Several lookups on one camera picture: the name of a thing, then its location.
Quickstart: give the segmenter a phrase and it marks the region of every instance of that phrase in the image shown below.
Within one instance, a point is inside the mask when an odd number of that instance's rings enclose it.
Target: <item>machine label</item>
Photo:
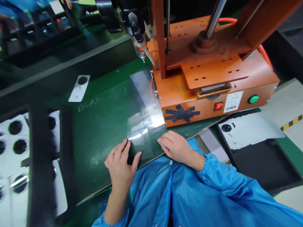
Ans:
[[[244,91],[228,94],[226,97],[224,113],[237,110],[239,108],[241,98]]]

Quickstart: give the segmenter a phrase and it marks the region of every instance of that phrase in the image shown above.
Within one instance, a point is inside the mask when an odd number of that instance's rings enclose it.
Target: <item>hand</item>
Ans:
[[[174,131],[168,131],[157,141],[169,158],[184,163],[198,172],[203,170],[204,156],[193,150],[183,136]]]
[[[104,162],[105,166],[110,171],[112,193],[119,197],[127,196],[130,186],[134,180],[140,156],[142,154],[141,151],[138,152],[135,155],[133,164],[128,165],[127,159],[129,148],[130,141],[125,139],[122,143],[114,147]]]
[[[73,4],[71,3],[70,0],[61,0],[62,4],[64,4],[64,2],[66,2],[68,8],[71,10],[73,7]]]

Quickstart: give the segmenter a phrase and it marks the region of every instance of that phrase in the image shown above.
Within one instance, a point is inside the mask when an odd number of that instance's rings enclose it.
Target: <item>green esd mat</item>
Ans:
[[[111,184],[104,162],[109,152],[125,138],[136,138],[141,134],[138,140],[131,140],[129,152],[130,162],[137,152],[143,152],[139,166],[163,153],[157,139],[168,131],[164,124],[149,127],[148,131],[146,127],[135,127],[140,121],[146,121],[146,110],[138,100],[130,76],[145,68],[142,60],[135,60],[89,81],[82,102],[68,102],[68,93],[48,103],[49,106],[70,105],[73,109],[74,167],[79,202]],[[192,122],[170,130],[190,138],[220,119]]]

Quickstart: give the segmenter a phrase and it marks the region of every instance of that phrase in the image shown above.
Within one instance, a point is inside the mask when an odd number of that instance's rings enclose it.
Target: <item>metal guide rod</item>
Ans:
[[[145,41],[141,43],[141,47],[142,47],[142,49],[144,50],[145,54],[148,56],[148,58],[149,58],[149,60],[151,61],[151,63],[152,63],[152,64],[154,65],[154,67],[156,68],[156,70],[158,70],[157,67],[156,67],[156,65],[155,65],[154,60],[152,59],[151,55],[150,55],[149,52],[148,52],[148,49],[147,49],[146,44],[145,44]]]
[[[244,25],[242,26],[242,28],[240,29],[240,31],[238,32],[238,34],[236,35],[235,38],[239,38],[239,35],[241,34],[241,32],[243,31],[243,29],[246,27],[246,25],[248,24],[248,22],[251,20],[251,18],[253,17],[253,15],[256,13],[256,11],[259,9],[259,7],[262,5],[264,0],[261,0],[259,2],[259,4],[257,5],[257,7],[254,9],[254,11],[252,12],[252,14],[247,18],[246,22],[244,23]]]
[[[170,53],[169,33],[170,32],[170,0],[167,0],[166,11],[166,54]]]
[[[219,17],[222,13],[226,0],[217,0],[215,8],[211,13],[207,28],[206,28],[206,37],[210,38],[215,30],[215,27],[218,23]]]

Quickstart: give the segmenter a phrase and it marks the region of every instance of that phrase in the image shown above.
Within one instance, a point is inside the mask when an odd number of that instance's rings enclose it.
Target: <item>black slot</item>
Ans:
[[[214,93],[214,91],[225,91],[225,90],[228,90],[230,88],[231,88],[230,86],[222,87],[222,88],[216,88],[216,89],[212,89],[212,90],[209,90],[209,91],[201,92],[199,95],[208,95],[208,94]]]

